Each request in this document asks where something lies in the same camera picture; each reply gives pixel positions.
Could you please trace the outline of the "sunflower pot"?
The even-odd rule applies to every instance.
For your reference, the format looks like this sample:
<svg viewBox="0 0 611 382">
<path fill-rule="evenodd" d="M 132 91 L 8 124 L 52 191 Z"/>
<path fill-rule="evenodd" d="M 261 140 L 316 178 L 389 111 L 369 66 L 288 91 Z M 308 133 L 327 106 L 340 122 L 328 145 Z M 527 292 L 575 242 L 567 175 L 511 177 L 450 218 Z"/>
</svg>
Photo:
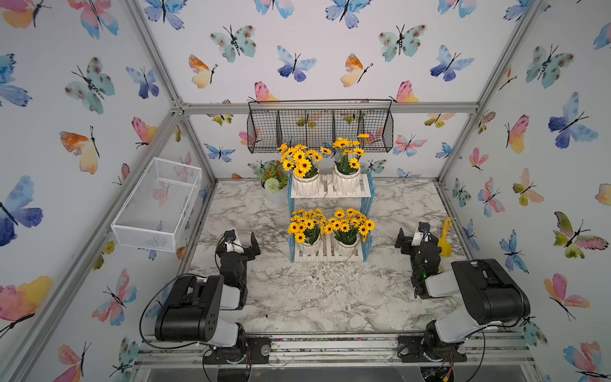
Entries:
<svg viewBox="0 0 611 382">
<path fill-rule="evenodd" d="M 335 161 L 333 185 L 339 194 L 353 194 L 361 177 L 360 160 L 365 156 L 359 140 L 338 138 L 334 142 L 338 157 Z"/>
<path fill-rule="evenodd" d="M 277 151 L 281 154 L 283 169 L 292 175 L 296 193 L 302 197 L 313 197 L 321 189 L 321 171 L 318 163 L 333 152 L 326 148 L 311 149 L 298 144 L 281 144 Z"/>
<path fill-rule="evenodd" d="M 326 224 L 326 217 L 319 208 L 300 209 L 291 213 L 287 231 L 302 256 L 314 256 L 322 248 Z"/>
<path fill-rule="evenodd" d="M 369 242 L 376 223 L 355 209 L 337 209 L 322 225 L 322 232 L 331 237 L 335 256 L 348 259 Z"/>
</svg>

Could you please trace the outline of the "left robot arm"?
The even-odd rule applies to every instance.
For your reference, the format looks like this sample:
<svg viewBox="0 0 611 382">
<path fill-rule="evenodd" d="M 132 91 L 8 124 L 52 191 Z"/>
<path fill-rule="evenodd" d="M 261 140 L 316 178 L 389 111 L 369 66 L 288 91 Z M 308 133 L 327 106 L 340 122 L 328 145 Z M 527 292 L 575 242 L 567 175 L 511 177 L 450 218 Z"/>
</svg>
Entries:
<svg viewBox="0 0 611 382">
<path fill-rule="evenodd" d="M 175 342 L 175 346 L 154 345 L 156 350 L 179 350 L 202 344 L 208 349 L 203 364 L 226 366 L 267 364 L 271 353 L 269 337 L 249 336 L 243 325 L 221 318 L 223 311 L 243 310 L 248 297 L 248 263 L 261 255 L 256 234 L 243 246 L 234 230 L 225 232 L 215 248 L 216 275 L 182 273 L 169 281 L 161 292 L 160 311 L 155 316 L 154 338 Z"/>
</svg>

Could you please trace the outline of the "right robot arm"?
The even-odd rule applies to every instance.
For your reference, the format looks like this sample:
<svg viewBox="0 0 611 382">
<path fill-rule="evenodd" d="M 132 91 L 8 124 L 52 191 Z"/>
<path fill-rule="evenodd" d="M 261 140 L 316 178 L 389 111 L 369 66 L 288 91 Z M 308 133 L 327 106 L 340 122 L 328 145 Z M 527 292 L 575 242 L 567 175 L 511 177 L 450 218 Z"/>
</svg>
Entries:
<svg viewBox="0 0 611 382">
<path fill-rule="evenodd" d="M 422 334 L 398 337 L 403 363 L 465 362 L 461 347 L 469 337 L 490 326 L 512 328 L 531 313 L 528 297 L 495 259 L 453 261 L 441 272 L 441 243 L 426 222 L 411 237 L 399 230 L 396 239 L 395 247 L 411 262 L 415 297 L 462 299 L 460 307 L 429 322 Z"/>
</svg>

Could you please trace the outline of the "yellow toy shovel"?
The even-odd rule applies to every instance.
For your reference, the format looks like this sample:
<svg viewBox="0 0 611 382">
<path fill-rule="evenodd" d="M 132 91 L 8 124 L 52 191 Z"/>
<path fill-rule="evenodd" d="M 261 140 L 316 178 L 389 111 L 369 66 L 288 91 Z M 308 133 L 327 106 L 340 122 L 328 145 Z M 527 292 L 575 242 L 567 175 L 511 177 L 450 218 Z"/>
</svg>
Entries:
<svg viewBox="0 0 611 382">
<path fill-rule="evenodd" d="M 438 247 L 440 248 L 440 256 L 449 258 L 452 256 L 452 246 L 448 242 L 447 237 L 451 228 L 452 219 L 447 217 L 442 227 L 442 235 L 439 238 Z"/>
</svg>

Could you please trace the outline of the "red green flower pot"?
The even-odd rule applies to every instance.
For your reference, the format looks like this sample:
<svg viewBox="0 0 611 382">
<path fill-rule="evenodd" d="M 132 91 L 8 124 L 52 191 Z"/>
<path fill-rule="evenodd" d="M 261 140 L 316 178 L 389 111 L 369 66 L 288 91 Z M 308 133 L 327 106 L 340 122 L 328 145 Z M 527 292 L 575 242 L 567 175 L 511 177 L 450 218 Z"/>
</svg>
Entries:
<svg viewBox="0 0 611 382">
<path fill-rule="evenodd" d="M 276 208 L 287 202 L 289 178 L 280 161 L 262 164 L 260 179 L 267 207 Z"/>
</svg>

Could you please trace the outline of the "blue white slatted shelf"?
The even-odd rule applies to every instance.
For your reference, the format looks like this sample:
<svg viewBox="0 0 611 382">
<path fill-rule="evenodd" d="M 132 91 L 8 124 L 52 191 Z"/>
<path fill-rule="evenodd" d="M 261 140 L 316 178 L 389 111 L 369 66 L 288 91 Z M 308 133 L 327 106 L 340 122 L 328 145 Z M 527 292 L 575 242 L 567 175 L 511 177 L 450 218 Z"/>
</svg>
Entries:
<svg viewBox="0 0 611 382">
<path fill-rule="evenodd" d="M 298 193 L 296 185 L 292 180 L 289 180 L 288 184 L 288 208 L 289 216 L 293 216 L 295 211 L 296 200 L 314 199 L 316 202 L 322 202 L 323 200 L 335 200 L 341 198 L 348 199 L 360 199 L 361 200 L 361 213 L 365 216 L 370 216 L 374 197 L 376 195 L 376 188 L 373 183 L 372 175 L 362 174 L 360 178 L 359 186 L 354 192 L 342 194 L 333 186 L 331 175 L 320 175 L 321 186 L 313 196 L 302 196 Z M 305 245 L 296 244 L 294 237 L 289 238 L 289 250 L 292 263 L 322 263 L 322 262 L 366 262 L 369 259 L 373 245 L 373 234 L 369 233 L 367 240 L 363 242 L 358 240 L 356 248 L 353 248 L 351 253 L 340 254 L 335 252 L 334 238 L 328 238 L 323 236 L 321 240 L 315 245 L 316 252 L 311 254 L 305 254 L 302 248 Z"/>
</svg>

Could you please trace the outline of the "white mesh wall basket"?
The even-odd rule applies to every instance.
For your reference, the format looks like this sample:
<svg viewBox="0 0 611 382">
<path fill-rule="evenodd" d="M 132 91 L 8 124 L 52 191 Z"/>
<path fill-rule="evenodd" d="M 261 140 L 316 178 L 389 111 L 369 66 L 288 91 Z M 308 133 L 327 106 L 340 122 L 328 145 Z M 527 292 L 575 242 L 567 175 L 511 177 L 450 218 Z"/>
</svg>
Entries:
<svg viewBox="0 0 611 382">
<path fill-rule="evenodd" d="M 200 190 L 202 169 L 154 157 L 111 223 L 122 246 L 176 251 Z"/>
</svg>

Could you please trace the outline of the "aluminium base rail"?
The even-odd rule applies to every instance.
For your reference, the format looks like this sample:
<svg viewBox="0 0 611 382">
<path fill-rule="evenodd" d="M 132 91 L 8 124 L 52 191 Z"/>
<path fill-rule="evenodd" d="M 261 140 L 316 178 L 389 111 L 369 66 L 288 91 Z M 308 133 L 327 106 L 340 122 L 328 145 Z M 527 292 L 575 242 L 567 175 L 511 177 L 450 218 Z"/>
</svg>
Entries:
<svg viewBox="0 0 611 382">
<path fill-rule="evenodd" d="M 426 355 L 423 334 L 255 334 L 239 350 L 211 350 L 191 345 L 179 350 L 145 346 L 135 361 L 138 369 L 187 369 L 209 366 L 533 366 L 523 336 L 515 332 L 474 334 L 447 355 Z"/>
</svg>

